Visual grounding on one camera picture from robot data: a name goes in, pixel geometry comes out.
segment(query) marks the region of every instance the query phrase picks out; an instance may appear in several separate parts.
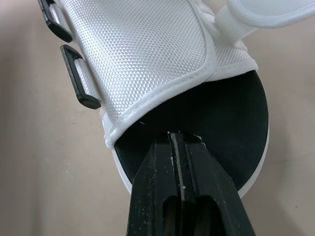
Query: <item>white woven fabric strap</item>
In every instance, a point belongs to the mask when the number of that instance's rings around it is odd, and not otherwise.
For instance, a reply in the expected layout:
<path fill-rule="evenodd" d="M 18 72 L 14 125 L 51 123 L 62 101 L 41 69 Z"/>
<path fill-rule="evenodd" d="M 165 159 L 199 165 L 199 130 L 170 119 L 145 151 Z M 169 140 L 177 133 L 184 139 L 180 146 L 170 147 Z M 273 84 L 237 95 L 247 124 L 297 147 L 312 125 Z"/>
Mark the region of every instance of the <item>white woven fabric strap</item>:
<path fill-rule="evenodd" d="M 239 47 L 240 40 L 257 28 L 279 28 L 315 15 L 315 0 L 227 0 L 216 15 L 226 38 Z"/>
<path fill-rule="evenodd" d="M 101 101 L 101 97 L 97 91 L 94 78 L 90 72 L 87 62 L 79 58 L 74 60 L 74 64 L 78 71 L 84 92 L 88 95 L 91 95 L 92 97 L 95 97 L 98 101 Z"/>
<path fill-rule="evenodd" d="M 73 33 L 70 30 L 69 24 L 67 20 L 64 17 L 64 14 L 62 12 L 62 9 L 57 4 L 51 4 L 49 6 L 50 13 L 56 23 L 61 25 L 68 33 L 70 33 L 73 36 Z"/>

